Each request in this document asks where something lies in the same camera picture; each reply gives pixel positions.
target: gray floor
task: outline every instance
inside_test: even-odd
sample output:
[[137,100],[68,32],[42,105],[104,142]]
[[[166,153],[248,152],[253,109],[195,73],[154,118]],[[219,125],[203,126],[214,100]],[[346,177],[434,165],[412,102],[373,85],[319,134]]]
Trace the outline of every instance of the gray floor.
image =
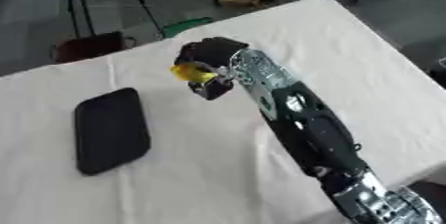
[[[74,37],[66,1],[0,0],[0,75],[51,64],[52,47]],[[291,1],[278,0],[276,5]],[[215,7],[213,0],[147,2],[162,25],[203,16],[220,20],[256,10]],[[135,0],[89,4],[99,33],[122,30],[140,44],[158,39]],[[348,9],[421,67],[446,56],[446,0],[361,0]]]

